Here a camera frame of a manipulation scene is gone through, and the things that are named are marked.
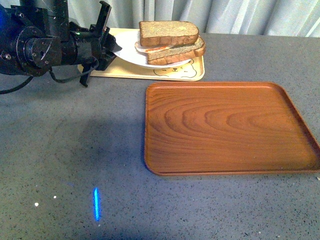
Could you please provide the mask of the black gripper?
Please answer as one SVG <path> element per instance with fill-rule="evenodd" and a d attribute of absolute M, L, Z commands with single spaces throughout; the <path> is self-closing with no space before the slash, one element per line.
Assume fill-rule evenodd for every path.
<path fill-rule="evenodd" d="M 70 37 L 75 46 L 73 64 L 83 67 L 79 82 L 84 87 L 88 87 L 87 81 L 92 71 L 105 71 L 116 58 L 113 53 L 116 38 L 107 26 L 112 7 L 103 0 L 99 3 L 101 8 L 96 25 L 92 24 L 88 29 L 74 22 L 69 23 Z"/>

